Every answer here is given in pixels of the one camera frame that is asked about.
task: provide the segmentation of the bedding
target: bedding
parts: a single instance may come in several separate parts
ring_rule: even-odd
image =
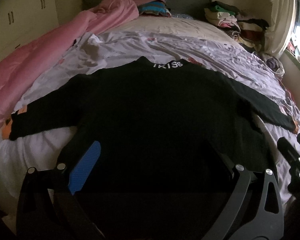
[[[189,14],[178,13],[178,12],[175,12],[175,11],[171,11],[170,13],[171,13],[171,17],[194,20],[193,17]]]
[[[189,21],[177,18],[174,20]],[[274,73],[264,62],[243,50],[238,44],[232,46],[180,34],[132,32],[124,29],[112,29],[98,36],[86,33],[77,39],[74,46],[64,53],[62,61],[36,79],[16,104],[15,110],[58,89],[79,73],[90,74],[101,68],[117,67],[140,56],[146,56],[154,63],[185,58],[200,62],[207,69],[219,71],[266,95],[280,106],[283,113],[293,116],[300,128],[300,111],[280,86]],[[218,38],[221,41],[230,39],[216,29],[216,36],[217,33],[221,36]],[[290,180],[289,165],[277,151],[276,141],[285,136],[299,153],[300,146],[296,136],[291,132],[265,123],[258,119],[258,116],[255,118],[258,126],[266,134],[273,156],[277,160],[280,194],[282,204],[285,206],[291,197],[287,191]],[[31,166],[36,166],[39,170],[53,168],[61,148],[70,141],[74,133],[73,128],[59,128],[18,138],[16,141],[2,140],[0,133],[0,176],[10,194],[18,198],[27,168]]]
[[[132,0],[103,0],[71,22],[16,49],[0,62],[0,127],[34,80],[49,69],[72,44],[89,31],[99,34],[138,17]]]
[[[170,12],[166,9],[166,5],[162,1],[153,1],[138,6],[140,15],[156,15],[162,17],[171,17]]]
[[[133,21],[111,29],[113,33],[120,31],[169,33],[216,41],[241,48],[236,41],[211,24],[183,18],[138,17]]]
[[[176,234],[177,228],[185,227],[179,217],[186,220],[191,234],[202,233],[202,225],[209,223],[223,204],[219,201],[211,206],[211,195],[201,194],[190,201],[193,208],[209,205],[209,216],[202,217],[198,209],[198,216],[180,210],[180,204],[189,205],[189,199],[176,203],[179,194],[168,197],[171,204],[160,211],[156,211],[162,203],[160,197],[156,201],[145,197],[146,206],[140,206],[136,205],[136,201],[140,203],[137,196],[127,198],[125,207],[118,204],[119,223],[108,223],[118,213],[114,203],[120,203],[128,192],[151,192],[155,197],[158,192],[183,192],[192,197],[193,192],[211,190],[212,185],[222,188],[223,183],[217,183],[215,169],[209,171],[211,165],[206,159],[215,151],[207,145],[198,150],[202,144],[209,142],[249,170],[276,171],[266,139],[254,128],[250,115],[242,116],[242,112],[252,111],[269,123],[295,129],[292,118],[281,113],[275,102],[222,73],[184,59],[161,63],[140,57],[116,68],[76,75],[58,90],[13,114],[10,121],[10,139],[80,124],[57,160],[66,163],[67,170],[77,165],[95,141],[101,145],[101,155],[86,182],[73,189],[75,178],[70,179],[69,188],[89,218],[106,237],[112,235],[111,239],[115,239],[116,232],[122,233],[122,228],[125,237],[121,234],[116,239],[128,239],[126,231],[131,231],[129,238],[135,239],[134,230],[138,229],[145,235],[148,229],[142,226],[143,220],[153,224],[149,216],[160,221],[165,233]],[[105,192],[118,193],[109,201],[105,196],[111,194]],[[136,214],[141,224],[131,224]],[[192,238],[185,235],[181,239]]]

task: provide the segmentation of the bed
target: bed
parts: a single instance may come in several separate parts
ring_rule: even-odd
[[[100,1],[82,0],[83,9],[91,8]],[[283,113],[298,121],[300,132],[300,111],[275,73],[224,32],[204,22],[203,8],[212,0],[177,1],[167,0],[167,4],[198,20],[138,17],[99,35],[85,32],[63,53],[56,64],[33,82],[15,105],[14,111],[58,89],[76,74],[91,74],[101,68],[118,67],[141,56],[153,63],[183,58],[202,63],[205,68],[221,72],[265,95],[277,103]],[[254,120],[266,135],[276,160],[282,205],[286,208],[292,201],[287,190],[290,167],[276,149],[276,142],[280,137],[286,137],[299,154],[300,146],[295,134],[265,123],[257,115]],[[76,128],[53,129],[18,138],[16,141],[2,140],[1,132],[2,129],[0,208],[13,217],[27,169],[32,166],[38,170],[53,169],[61,149],[73,137]]]

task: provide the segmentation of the window frame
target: window frame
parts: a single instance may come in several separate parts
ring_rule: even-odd
[[[293,30],[294,33],[296,32],[297,26],[300,27],[300,0],[298,0],[298,3],[297,3],[297,15],[296,15],[296,21],[295,21],[294,30]]]

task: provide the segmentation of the wrinkled sheet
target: wrinkled sheet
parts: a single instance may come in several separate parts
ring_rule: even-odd
[[[0,127],[35,79],[60,59],[74,39],[85,32],[99,34],[138,16],[133,0],[103,0],[3,59],[0,62]]]
[[[183,18],[138,17],[135,20],[111,29],[111,32],[119,31],[153,32],[190,36],[198,39],[230,44],[234,47],[241,48],[239,43],[210,23]]]
[[[112,68],[147,57],[154,63],[166,63],[180,58],[193,58],[207,69],[219,71],[276,102],[300,125],[300,111],[280,86],[274,73],[257,57],[232,45],[182,37],[174,34],[110,31],[99,36],[86,33],[52,68],[41,74],[16,104],[15,110],[47,95],[79,73],[91,74],[100,68]],[[300,153],[296,135],[284,128],[258,120],[277,160],[279,188],[283,206],[290,199],[289,165],[276,150],[276,141],[285,136]],[[31,166],[39,170],[52,169],[60,149],[72,138],[74,130],[59,128],[18,138],[0,140],[0,176],[7,190],[18,197],[24,174]]]

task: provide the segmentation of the teal cloth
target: teal cloth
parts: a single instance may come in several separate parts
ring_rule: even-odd
[[[230,13],[230,15],[235,16],[235,13],[233,11],[228,11],[226,9],[223,9],[222,7],[220,7],[219,5],[213,6],[210,8],[210,11],[212,12],[227,12]]]

